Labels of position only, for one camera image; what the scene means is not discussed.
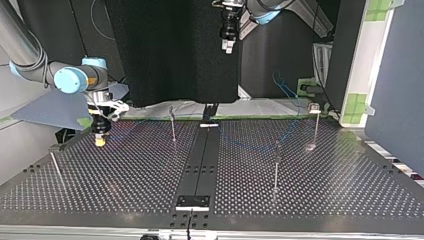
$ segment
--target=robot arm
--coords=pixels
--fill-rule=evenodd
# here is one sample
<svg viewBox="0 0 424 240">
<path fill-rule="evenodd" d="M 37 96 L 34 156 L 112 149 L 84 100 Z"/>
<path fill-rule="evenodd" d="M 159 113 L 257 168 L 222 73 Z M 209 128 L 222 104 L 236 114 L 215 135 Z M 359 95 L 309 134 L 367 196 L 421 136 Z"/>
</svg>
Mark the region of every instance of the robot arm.
<svg viewBox="0 0 424 240">
<path fill-rule="evenodd" d="M 128 105 L 113 100 L 108 90 L 106 61 L 84 58 L 80 66 L 49 62 L 37 38 L 25 27 L 9 0 L 0 0 L 0 46 L 9 55 L 11 71 L 24 79 L 55 86 L 66 94 L 85 93 L 96 145 L 105 144 L 104 135 Z"/>
<path fill-rule="evenodd" d="M 227 54 L 232 53 L 237 38 L 243 40 L 255 27 L 268 24 L 283 9 L 297 14 L 320 37 L 333 29 L 315 0 L 214 0 L 212 6 L 222 9 L 220 37 Z"/>
</svg>

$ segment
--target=cable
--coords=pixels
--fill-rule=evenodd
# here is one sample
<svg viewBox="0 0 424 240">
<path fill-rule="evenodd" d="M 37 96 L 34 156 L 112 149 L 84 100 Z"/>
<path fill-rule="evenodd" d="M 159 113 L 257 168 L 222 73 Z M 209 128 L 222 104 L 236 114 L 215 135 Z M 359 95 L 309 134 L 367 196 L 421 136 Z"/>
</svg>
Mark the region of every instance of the cable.
<svg viewBox="0 0 424 240">
<path fill-rule="evenodd" d="M 127 80 L 126 76 L 123 76 L 118 82 L 119 83 L 124 83 Z"/>
<path fill-rule="evenodd" d="M 281 10 L 283 10 L 283 9 L 286 9 L 286 8 L 288 8 L 290 5 L 292 5 L 296 0 L 292 0 L 291 2 L 289 2 L 286 6 L 284 6 L 284 7 L 281 7 L 281 8 L 279 8 L 279 9 L 275 9 L 275 8 L 270 8 L 270 7 L 268 7 L 267 5 L 265 5 L 263 2 L 262 2 L 262 0 L 256 0 L 256 1 L 258 1 L 258 3 L 259 3 L 259 5 L 261 5 L 261 7 L 263 8 L 263 9 L 265 9 L 265 10 L 267 10 L 267 11 L 271 11 L 271 12 L 278 12 L 278 11 L 281 11 Z"/>
<path fill-rule="evenodd" d="M 99 106 L 97 106 L 97 103 L 93 100 L 93 98 L 92 98 L 90 95 L 88 95 L 88 93 L 84 92 L 84 95 L 85 95 L 86 97 L 88 97 L 88 98 L 91 100 L 91 102 L 94 104 L 94 107 L 96 107 L 96 108 L 97 108 L 97 111 L 99 111 L 100 116 L 102 116 L 102 117 L 104 117 L 104 118 L 106 118 L 106 119 L 111 119 L 110 117 L 106 117 L 106 116 L 103 114 L 103 111 L 102 111 L 102 110 L 100 110 Z"/>
<path fill-rule="evenodd" d="M 81 33 L 81 28 L 78 24 L 77 16 L 75 16 L 75 9 L 74 9 L 74 5 L 73 5 L 72 2 L 73 1 L 69 1 L 69 4 L 71 5 L 71 10 L 72 10 L 72 16 L 74 17 L 74 21 L 75 21 L 75 24 L 76 24 L 77 29 L 78 29 L 78 35 L 81 39 L 81 45 L 82 45 L 82 48 L 84 50 L 85 56 L 88 56 L 87 47 L 85 46 L 85 43 L 84 43 L 84 40 L 83 40 L 83 37 L 82 37 L 82 33 Z"/>
<path fill-rule="evenodd" d="M 99 28 L 97 28 L 97 25 L 96 25 L 96 23 L 94 22 L 94 18 L 93 18 L 93 9 L 94 9 L 94 4 L 96 3 L 96 1 L 97 1 L 97 0 L 93 0 L 93 3 L 91 4 L 91 9 L 90 9 L 91 23 L 93 24 L 94 28 L 96 29 L 96 31 L 97 31 L 100 35 L 102 35 L 104 38 L 107 38 L 107 39 L 109 39 L 109 40 L 113 40 L 113 41 L 115 41 L 115 38 L 113 38 L 113 37 L 109 37 L 109 36 L 106 36 L 104 33 L 102 33 L 102 32 L 99 30 Z"/>
<path fill-rule="evenodd" d="M 190 224 L 191 224 L 191 216 L 193 214 L 193 210 L 191 210 L 190 212 L 190 218 L 188 219 L 188 224 L 187 224 L 187 240 L 191 240 L 191 235 L 190 235 Z"/>
<path fill-rule="evenodd" d="M 318 65 L 317 65 L 317 61 L 315 59 L 315 53 L 314 53 L 314 36 L 315 36 L 315 24 L 316 24 L 316 21 L 317 21 L 318 9 L 319 9 L 319 3 L 317 2 L 317 7 L 315 8 L 315 13 L 314 13 L 314 21 L 312 22 L 312 62 L 313 62 L 313 65 L 314 65 L 313 66 L 314 67 L 314 70 L 317 72 L 317 78 L 318 78 L 318 81 L 321 84 L 321 88 L 322 88 L 322 90 L 324 92 L 324 95 L 327 98 L 328 103 L 330 104 L 330 106 L 334 109 L 334 112 L 337 114 L 337 117 L 340 119 L 340 114 L 338 113 L 337 109 L 334 107 L 333 103 L 331 102 L 330 98 L 328 97 L 327 91 L 325 90 L 325 87 L 324 87 L 324 84 L 323 84 L 323 82 L 321 80 L 321 77 L 318 74 L 318 72 L 319 72 L 318 71 Z"/>
<path fill-rule="evenodd" d="M 62 137 L 62 143 L 65 143 L 67 133 L 68 133 L 68 129 L 65 129 L 65 132 L 63 133 L 63 137 Z"/>
</svg>

